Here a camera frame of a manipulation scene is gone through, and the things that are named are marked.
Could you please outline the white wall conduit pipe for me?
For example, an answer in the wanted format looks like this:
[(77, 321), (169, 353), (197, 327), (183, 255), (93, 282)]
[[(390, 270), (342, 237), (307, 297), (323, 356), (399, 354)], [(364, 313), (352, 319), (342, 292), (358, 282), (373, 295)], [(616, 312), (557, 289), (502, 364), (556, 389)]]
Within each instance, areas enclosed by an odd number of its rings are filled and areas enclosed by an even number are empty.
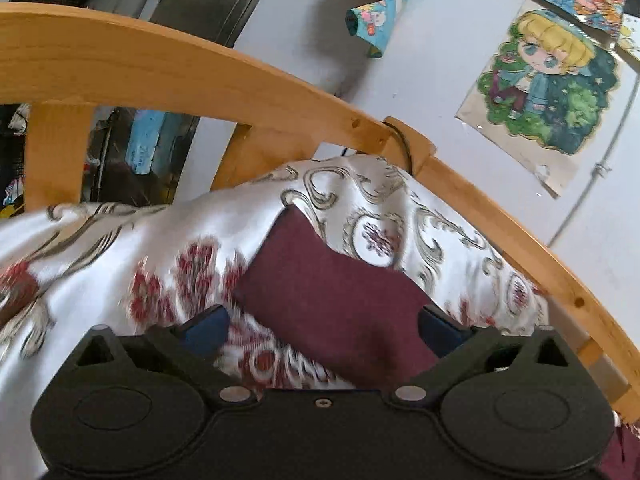
[(570, 226), (574, 218), (577, 216), (578, 211), (580, 211), (580, 208), (582, 208), (582, 205), (586, 202), (586, 199), (589, 197), (590, 193), (596, 187), (596, 184), (599, 181), (605, 179), (608, 176), (608, 174), (612, 171), (612, 168), (608, 164), (608, 161), (610, 160), (615, 149), (617, 148), (618, 142), (620, 142), (620, 136), (622, 135), (626, 127), (626, 123), (629, 118), (632, 106), (634, 105), (634, 100), (637, 99), (638, 93), (639, 93), (639, 75), (636, 75), (634, 77), (634, 85), (631, 88), (630, 96), (625, 105), (623, 115), (620, 118), (620, 122), (617, 124), (615, 128), (611, 141), (608, 142), (608, 146), (606, 147), (606, 150), (604, 151), (603, 155), (600, 157), (598, 162), (592, 167), (589, 180), (585, 185), (585, 187), (582, 189), (582, 192), (578, 196), (578, 199), (576, 200), (572, 208), (570, 208), (570, 211), (567, 213), (567, 215), (565, 216), (564, 220), (561, 222), (558, 229), (554, 232), (553, 236), (551, 237), (551, 240), (549, 240), (549, 243), (548, 243), (549, 248), (552, 248), (555, 245), (555, 243), (562, 237), (564, 232), (567, 230), (567, 228)]

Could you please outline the wooden bed frame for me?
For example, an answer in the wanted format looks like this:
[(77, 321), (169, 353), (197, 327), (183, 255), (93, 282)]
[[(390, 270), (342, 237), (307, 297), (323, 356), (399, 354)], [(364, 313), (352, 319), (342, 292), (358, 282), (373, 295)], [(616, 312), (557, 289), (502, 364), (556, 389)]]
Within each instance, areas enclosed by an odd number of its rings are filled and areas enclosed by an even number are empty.
[(16, 2), (1, 8), (1, 99), (32, 108), (27, 210), (79, 200), (90, 122), (100, 105), (234, 122), (215, 188), (308, 158), (323, 142), (405, 165), (587, 333), (579, 359), (586, 365), (612, 361), (627, 385), (608, 400), (625, 422), (638, 419), (639, 351), (620, 324), (546, 246), (398, 119), (373, 119), (282, 70), (175, 29), (72, 6)]

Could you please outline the white floral satin bedspread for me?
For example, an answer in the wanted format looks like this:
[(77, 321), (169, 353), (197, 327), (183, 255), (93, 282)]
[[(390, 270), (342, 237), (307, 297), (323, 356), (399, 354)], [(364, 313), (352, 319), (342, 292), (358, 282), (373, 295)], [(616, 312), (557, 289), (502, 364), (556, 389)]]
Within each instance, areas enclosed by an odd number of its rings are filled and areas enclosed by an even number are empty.
[(213, 304), (231, 318), (214, 363), (250, 388), (337, 389), (343, 372), (258, 323), (233, 287), (287, 206), (340, 254), (405, 273), (463, 325), (528, 335), (542, 291), (486, 237), (386, 160), (292, 162), (231, 190), (171, 206), (58, 205), (1, 225), (1, 474), (35, 479), (38, 396), (93, 325), (124, 335)]

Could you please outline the blonde anime character poster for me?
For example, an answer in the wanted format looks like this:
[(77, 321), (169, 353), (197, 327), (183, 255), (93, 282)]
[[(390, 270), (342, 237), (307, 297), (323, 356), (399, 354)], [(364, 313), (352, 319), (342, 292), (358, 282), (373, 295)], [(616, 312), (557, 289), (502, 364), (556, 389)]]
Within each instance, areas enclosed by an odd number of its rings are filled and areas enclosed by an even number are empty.
[(527, 0), (456, 117), (559, 196), (576, 176), (619, 85), (611, 51)]

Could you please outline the maroon long-sleeve garment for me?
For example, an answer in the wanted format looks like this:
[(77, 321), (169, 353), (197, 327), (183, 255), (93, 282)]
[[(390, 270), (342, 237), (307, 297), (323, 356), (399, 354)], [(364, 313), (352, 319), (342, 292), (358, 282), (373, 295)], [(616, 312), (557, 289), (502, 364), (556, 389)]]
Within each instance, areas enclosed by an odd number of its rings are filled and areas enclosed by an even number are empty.
[(438, 359), (419, 335), (431, 299), (405, 274), (334, 252), (294, 206), (233, 298), (286, 344), (358, 388), (390, 388)]

